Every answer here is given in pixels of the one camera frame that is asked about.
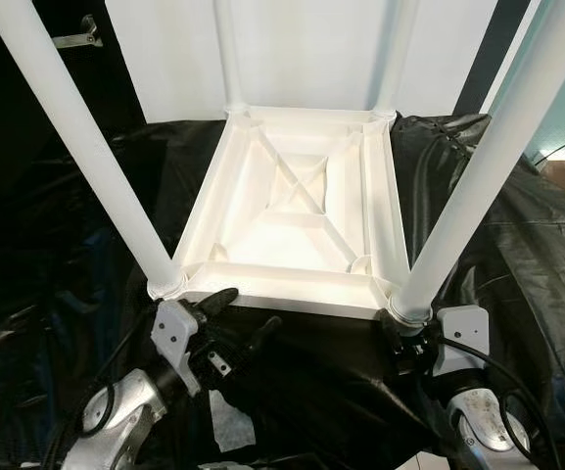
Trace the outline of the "black vertical wall strip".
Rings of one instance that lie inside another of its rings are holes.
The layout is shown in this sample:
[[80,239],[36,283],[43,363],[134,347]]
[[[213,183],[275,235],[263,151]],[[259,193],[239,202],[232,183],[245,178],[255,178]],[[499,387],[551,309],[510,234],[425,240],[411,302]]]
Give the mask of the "black vertical wall strip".
[[513,45],[523,27],[529,27],[539,0],[496,0],[495,9],[476,50],[464,85],[453,106],[454,114],[486,114],[496,98],[498,83],[513,60]]

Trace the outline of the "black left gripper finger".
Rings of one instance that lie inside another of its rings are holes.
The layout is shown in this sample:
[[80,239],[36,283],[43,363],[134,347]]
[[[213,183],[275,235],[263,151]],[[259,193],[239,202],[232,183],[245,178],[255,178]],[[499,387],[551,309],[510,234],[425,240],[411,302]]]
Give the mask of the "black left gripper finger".
[[197,301],[194,309],[202,316],[218,316],[225,308],[233,304],[239,296],[237,288],[224,288],[206,296],[204,300]]
[[260,353],[265,344],[276,335],[277,328],[282,326],[282,319],[278,316],[270,316],[259,327],[246,333],[238,341],[238,353]]

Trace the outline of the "white plastic table leg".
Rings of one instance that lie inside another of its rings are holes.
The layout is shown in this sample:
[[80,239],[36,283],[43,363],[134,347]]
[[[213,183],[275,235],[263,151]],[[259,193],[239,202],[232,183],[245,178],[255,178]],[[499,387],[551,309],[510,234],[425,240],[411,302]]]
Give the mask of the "white plastic table leg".
[[391,0],[388,26],[382,41],[382,63],[379,68],[379,89],[373,103],[373,116],[388,119],[395,115],[396,94],[400,89],[404,63],[410,50],[413,28],[421,0]]
[[30,0],[0,0],[0,36],[46,117],[147,278],[174,299],[185,277],[163,246]]
[[246,111],[237,55],[236,31],[234,31],[233,5],[231,0],[213,0],[213,16],[218,40],[218,55],[222,66],[222,86],[225,111],[237,114]]
[[399,325],[421,328],[444,279],[487,214],[489,206],[536,134],[565,81],[565,0],[541,19],[536,40],[519,55],[516,79],[507,85],[497,116],[458,179],[433,232],[388,310]]

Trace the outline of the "black plastic cover sheet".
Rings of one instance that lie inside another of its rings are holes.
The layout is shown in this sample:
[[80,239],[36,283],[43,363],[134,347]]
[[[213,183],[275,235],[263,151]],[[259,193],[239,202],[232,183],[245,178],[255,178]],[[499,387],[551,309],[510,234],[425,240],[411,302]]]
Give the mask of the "black plastic cover sheet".
[[[32,163],[0,203],[0,470],[34,470],[95,372],[111,356],[144,291],[137,263],[71,157]],[[479,302],[492,315],[493,355],[541,402],[565,470],[565,191],[529,163],[511,171],[476,229],[442,301]],[[294,470],[388,470],[433,440],[408,430],[381,388],[370,332],[314,319],[301,351],[299,318],[279,331],[276,381],[291,401],[326,401],[304,419],[331,431],[314,444],[269,419],[260,444],[229,453],[243,464]]]

